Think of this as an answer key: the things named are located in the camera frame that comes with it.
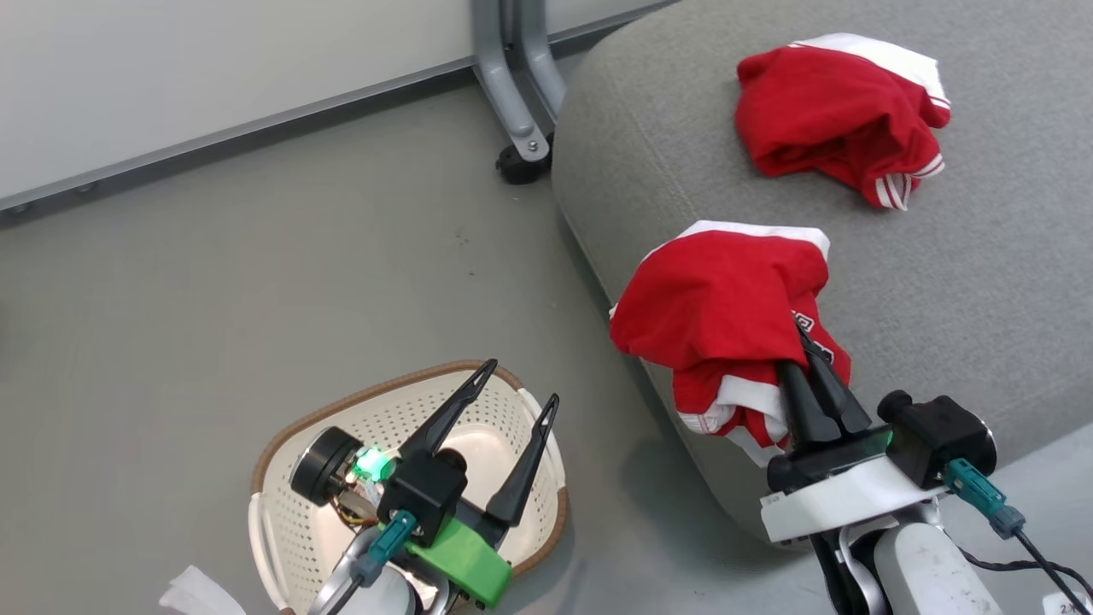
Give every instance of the gray fabric upholstery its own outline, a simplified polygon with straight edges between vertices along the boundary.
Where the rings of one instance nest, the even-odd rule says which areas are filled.
[[[555,192],[612,300],[695,220],[823,228],[821,315],[862,403],[893,389],[951,395],[1013,461],[1093,418],[1091,31],[1093,4],[1062,0],[684,0],[585,59],[557,129]],[[736,64],[833,32],[940,61],[947,168],[908,212],[814,173],[763,177],[737,138]],[[671,409],[667,372],[650,375]],[[681,433],[726,510],[764,535],[762,473],[731,443]]]

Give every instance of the black cable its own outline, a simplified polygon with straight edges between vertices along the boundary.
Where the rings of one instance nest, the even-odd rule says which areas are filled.
[[[1041,555],[1039,549],[1036,548],[1036,545],[1032,544],[1032,541],[1029,540],[1029,536],[1025,536],[1024,532],[1021,530],[1014,532],[1013,535],[1016,536],[1018,541],[1021,541],[1021,544],[1024,545],[1025,549],[1029,551],[1029,554],[1032,555],[1032,558],[1036,560],[1036,564],[1038,564],[1039,567],[1044,569],[1044,572],[1047,572],[1047,576],[1050,577],[1051,582],[1054,582],[1056,586],[1059,587],[1060,590],[1062,590],[1062,593],[1067,596],[1067,600],[1070,601],[1070,604],[1073,604],[1074,608],[1082,615],[1090,615],[1089,610],[1085,608],[1085,604],[1082,603],[1080,600],[1078,600],[1078,596],[1074,595],[1073,590],[1071,590],[1070,587],[1067,586],[1067,583],[1062,580],[1062,577],[1059,577],[1059,573],[1056,572],[1055,568],[1051,567],[1051,563],[1048,561],[1047,559],[1044,559],[1044,556]]]
[[[991,572],[1011,572],[1013,570],[1041,570],[1039,564],[1031,561],[1027,559],[1019,559],[1016,561],[1010,561],[1008,564],[995,564],[994,561],[983,561],[974,555],[967,553],[963,548],[960,548],[960,553],[964,556],[964,559],[968,561],[972,566],[983,568],[984,570],[990,570]],[[1066,566],[1060,566],[1054,561],[1047,563],[1051,568],[1062,572],[1063,575],[1070,577],[1074,581],[1078,581],[1085,593],[1093,596],[1093,587],[1090,587],[1089,582],[1073,568],[1068,568]]]

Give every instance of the green bracket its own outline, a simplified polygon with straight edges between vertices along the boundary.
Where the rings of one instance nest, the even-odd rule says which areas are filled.
[[[478,532],[457,519],[440,529],[433,546],[408,542],[406,548],[443,572],[472,600],[495,608],[513,581],[513,567]]]

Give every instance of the folded garment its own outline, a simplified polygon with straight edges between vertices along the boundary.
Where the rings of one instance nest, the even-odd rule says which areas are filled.
[[[932,128],[951,105],[937,60],[856,34],[799,40],[740,62],[737,130],[768,176],[812,168],[870,203],[907,209],[944,168]]]
[[[620,351],[673,371],[675,410],[759,465],[788,445],[776,363],[808,368],[795,320],[849,383],[850,357],[820,324],[827,236],[819,228],[701,221],[642,260],[615,305]]]

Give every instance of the white plastic basket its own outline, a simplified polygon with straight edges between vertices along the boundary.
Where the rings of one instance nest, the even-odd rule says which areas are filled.
[[[251,481],[247,524],[258,575],[282,613],[307,613],[353,539],[330,507],[316,507],[289,487],[299,453],[332,426],[365,445],[397,449],[480,366],[448,364],[378,385],[296,422],[266,448]],[[520,381],[498,367],[445,441],[467,460],[466,499],[485,508],[530,440],[539,413],[539,403]],[[498,548],[516,575],[550,555],[567,511],[565,470],[551,434],[524,519]]]

